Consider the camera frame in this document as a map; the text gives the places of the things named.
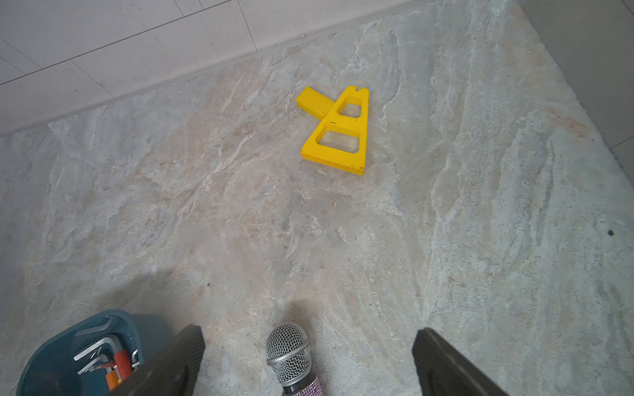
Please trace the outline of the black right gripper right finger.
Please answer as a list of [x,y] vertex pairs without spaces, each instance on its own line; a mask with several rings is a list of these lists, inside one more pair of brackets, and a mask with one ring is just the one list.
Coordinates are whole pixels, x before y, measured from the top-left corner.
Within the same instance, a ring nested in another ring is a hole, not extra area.
[[432,328],[417,332],[412,355],[422,395],[508,396]]

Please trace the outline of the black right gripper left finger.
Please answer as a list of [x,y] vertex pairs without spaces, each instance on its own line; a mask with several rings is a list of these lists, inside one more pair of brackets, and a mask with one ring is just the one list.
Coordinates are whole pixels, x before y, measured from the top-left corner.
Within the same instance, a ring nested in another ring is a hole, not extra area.
[[193,395],[205,349],[201,327],[190,324],[109,395]]

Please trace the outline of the red-handled hex key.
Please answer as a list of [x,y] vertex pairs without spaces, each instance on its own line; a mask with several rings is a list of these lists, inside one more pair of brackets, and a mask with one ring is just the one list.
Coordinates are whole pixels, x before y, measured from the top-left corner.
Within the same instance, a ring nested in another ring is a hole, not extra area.
[[118,369],[119,378],[121,380],[126,380],[133,373],[131,360],[126,349],[122,346],[121,340],[115,334],[107,334],[106,336],[99,338],[94,343],[89,344],[74,356],[74,360],[80,361],[85,358],[85,356],[104,345],[109,346],[112,351],[114,363]]

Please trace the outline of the orange-handled hex key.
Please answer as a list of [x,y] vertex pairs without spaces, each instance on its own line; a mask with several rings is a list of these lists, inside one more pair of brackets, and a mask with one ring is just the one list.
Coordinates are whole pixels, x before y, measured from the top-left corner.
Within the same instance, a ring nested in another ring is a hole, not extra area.
[[114,390],[121,383],[117,374],[117,365],[104,354],[97,355],[78,371],[79,376],[86,374],[99,374],[109,391]]

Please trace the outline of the teal plastic storage box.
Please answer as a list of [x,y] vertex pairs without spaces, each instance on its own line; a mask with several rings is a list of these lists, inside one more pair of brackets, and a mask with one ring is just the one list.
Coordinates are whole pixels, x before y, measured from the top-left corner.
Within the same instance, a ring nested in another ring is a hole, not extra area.
[[104,338],[119,341],[130,364],[140,367],[166,347],[172,326],[150,313],[106,310],[64,330],[45,342],[21,374],[17,395],[107,395],[108,369],[81,373],[88,363],[113,363],[115,351]]

